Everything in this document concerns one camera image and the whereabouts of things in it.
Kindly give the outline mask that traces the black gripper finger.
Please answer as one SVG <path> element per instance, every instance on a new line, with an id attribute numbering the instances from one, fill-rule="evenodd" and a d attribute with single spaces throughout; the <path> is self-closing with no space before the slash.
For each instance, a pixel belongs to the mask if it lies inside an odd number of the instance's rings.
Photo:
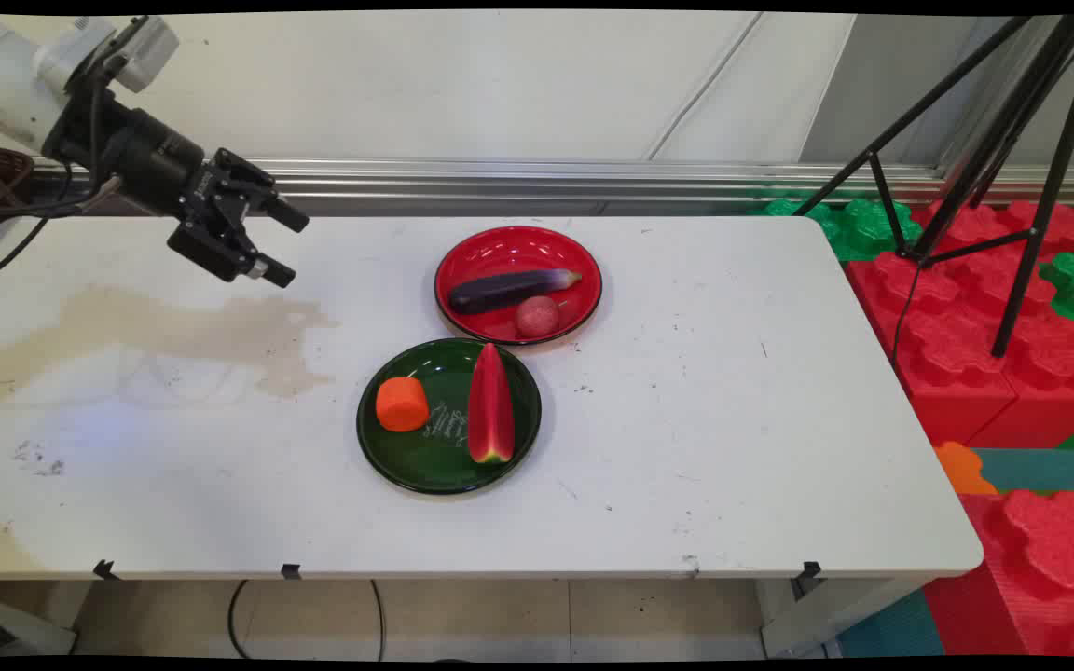
<path id="1" fill-rule="evenodd" d="M 218 148 L 212 160 L 213 203 L 228 222 L 237 227 L 248 211 L 262 211 L 274 221 L 303 232 L 310 217 L 287 202 L 276 179 L 267 171 L 226 148 Z"/>
<path id="2" fill-rule="evenodd" d="M 286 288 L 296 272 L 256 249 L 242 224 L 200 215 L 180 222 L 166 240 L 172 251 L 230 283 L 240 277 Z"/>

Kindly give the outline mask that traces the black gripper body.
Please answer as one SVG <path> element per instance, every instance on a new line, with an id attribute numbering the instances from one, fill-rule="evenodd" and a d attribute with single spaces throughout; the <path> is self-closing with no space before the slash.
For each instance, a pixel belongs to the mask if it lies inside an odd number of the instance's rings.
<path id="1" fill-rule="evenodd" d="M 145 211 L 179 222 L 175 245 L 247 245 L 250 164 L 224 148 L 206 157 L 144 110 L 128 110 L 107 89 L 82 89 L 57 117 L 42 154 L 89 170 L 89 194 L 61 199 L 48 216 L 89 211 L 115 183 L 116 194 Z"/>

